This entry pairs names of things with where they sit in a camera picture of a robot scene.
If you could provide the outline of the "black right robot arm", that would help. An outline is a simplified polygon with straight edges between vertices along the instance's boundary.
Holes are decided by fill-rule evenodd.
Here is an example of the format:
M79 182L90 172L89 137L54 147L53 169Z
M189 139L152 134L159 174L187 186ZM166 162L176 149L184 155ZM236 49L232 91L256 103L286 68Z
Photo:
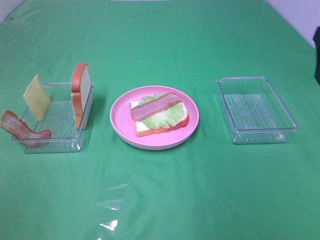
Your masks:
M313 42L315 44L315 52L316 52L316 63L315 63L315 73L314 78L317 83L320 85L320 27L318 26L313 35Z

